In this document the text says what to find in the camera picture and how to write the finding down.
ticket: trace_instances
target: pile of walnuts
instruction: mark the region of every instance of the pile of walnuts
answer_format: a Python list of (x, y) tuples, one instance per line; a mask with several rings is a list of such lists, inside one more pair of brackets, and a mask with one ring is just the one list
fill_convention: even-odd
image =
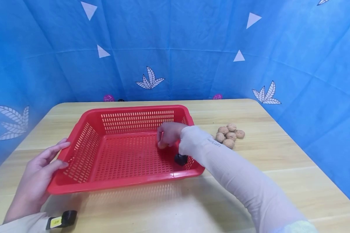
[(236, 138), (243, 139), (245, 132), (236, 128), (235, 124), (228, 124), (226, 127), (219, 127), (215, 135), (217, 142), (223, 143), (226, 147), (233, 149)]

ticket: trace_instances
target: blue fabric backdrop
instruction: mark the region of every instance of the blue fabric backdrop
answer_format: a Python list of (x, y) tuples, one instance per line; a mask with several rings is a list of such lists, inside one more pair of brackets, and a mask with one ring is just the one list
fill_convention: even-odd
[(350, 198), (350, 1), (0, 1), (0, 164), (104, 96), (256, 99)]

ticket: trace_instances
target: arm sleeve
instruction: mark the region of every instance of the arm sleeve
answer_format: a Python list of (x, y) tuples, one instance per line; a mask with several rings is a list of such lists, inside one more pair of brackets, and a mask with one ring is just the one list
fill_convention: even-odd
[(273, 180), (198, 127), (182, 130), (179, 153), (193, 157), (242, 202), (257, 232), (277, 232), (297, 221), (306, 221)]
[(45, 233), (48, 223), (46, 213), (32, 214), (4, 225), (0, 225), (0, 233)]

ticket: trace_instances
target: black device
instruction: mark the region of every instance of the black device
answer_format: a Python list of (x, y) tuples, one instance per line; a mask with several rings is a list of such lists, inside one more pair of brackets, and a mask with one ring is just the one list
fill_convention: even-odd
[(62, 216), (49, 218), (46, 230), (50, 230), (53, 228), (64, 228), (74, 225), (76, 219), (76, 210), (68, 210), (65, 211)]
[(175, 160), (175, 163), (179, 164), (180, 166), (184, 166), (188, 162), (188, 156), (176, 154), (174, 160)]

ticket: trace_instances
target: human hand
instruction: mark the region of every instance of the human hand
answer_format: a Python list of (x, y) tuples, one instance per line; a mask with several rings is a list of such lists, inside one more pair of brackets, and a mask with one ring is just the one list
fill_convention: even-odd
[(40, 208), (50, 196), (46, 190), (53, 174), (69, 165), (61, 160), (51, 162), (60, 150), (70, 145), (66, 140), (62, 139), (27, 163), (4, 224), (40, 212)]
[(157, 129), (158, 148), (164, 149), (167, 146), (172, 147), (174, 143), (180, 139), (181, 131), (185, 127), (187, 127), (187, 125), (177, 122), (162, 123)]

